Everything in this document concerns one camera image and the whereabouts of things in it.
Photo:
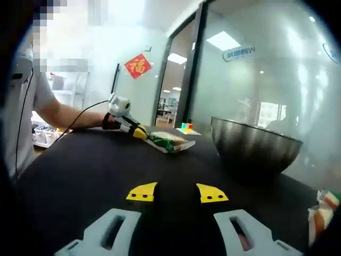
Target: white shelf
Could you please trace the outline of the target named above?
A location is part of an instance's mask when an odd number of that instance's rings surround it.
[[[53,93],[55,94],[67,94],[67,95],[72,95],[73,91],[68,91],[68,90],[53,90]]]
[[[46,143],[39,143],[39,142],[34,142],[33,145],[42,147],[42,148],[48,148],[50,145]]]

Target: rubik's cube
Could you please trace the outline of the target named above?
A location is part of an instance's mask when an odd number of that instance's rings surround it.
[[[183,129],[183,130],[192,130],[193,129],[193,125],[190,124],[190,123],[182,123],[181,129]]]

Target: stainless steel bowl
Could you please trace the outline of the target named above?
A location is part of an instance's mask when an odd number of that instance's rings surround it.
[[[217,117],[212,117],[211,133],[228,172],[254,181],[284,171],[303,144],[284,134]]]

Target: black table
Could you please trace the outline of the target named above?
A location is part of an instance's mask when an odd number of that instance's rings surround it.
[[[46,249],[82,239],[83,230],[111,208],[143,213],[131,255],[225,255],[213,214],[237,209],[269,227],[274,240],[307,248],[307,209],[316,204],[316,191],[285,175],[268,186],[244,186],[229,177],[212,140],[169,131],[196,145],[163,154],[126,134],[90,129],[41,154],[17,189]],[[125,200],[131,189],[151,182],[158,182],[155,202]],[[229,201],[200,205],[196,183],[221,189]]]

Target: cable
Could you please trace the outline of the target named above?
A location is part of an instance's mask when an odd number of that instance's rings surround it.
[[[23,110],[25,108],[25,101],[26,101],[28,89],[30,88],[30,85],[31,85],[32,77],[33,77],[33,69],[32,69],[32,75],[31,75],[31,78],[30,78],[30,82],[28,83],[28,86],[27,86],[27,89],[26,89],[25,97],[23,99],[22,110],[21,110],[20,121],[19,121],[17,146],[16,146],[16,149],[15,149],[15,180],[18,178],[18,148],[19,148],[19,136],[20,136],[21,120],[22,120]]]
[[[99,104],[102,104],[102,103],[105,103],[105,102],[109,102],[108,100],[104,100],[104,101],[101,101],[101,102],[98,102],[94,105],[91,105],[90,107],[87,107],[86,109],[84,109],[82,112],[79,113],[79,115],[76,117],[76,119],[73,121],[72,124],[70,124],[70,126],[54,141],[54,143],[56,143],[61,137],[64,136],[64,134],[73,126],[73,124],[78,120],[78,118],[80,117],[81,114],[83,114],[85,111],[87,111],[88,109],[92,108],[92,107],[95,107]]]

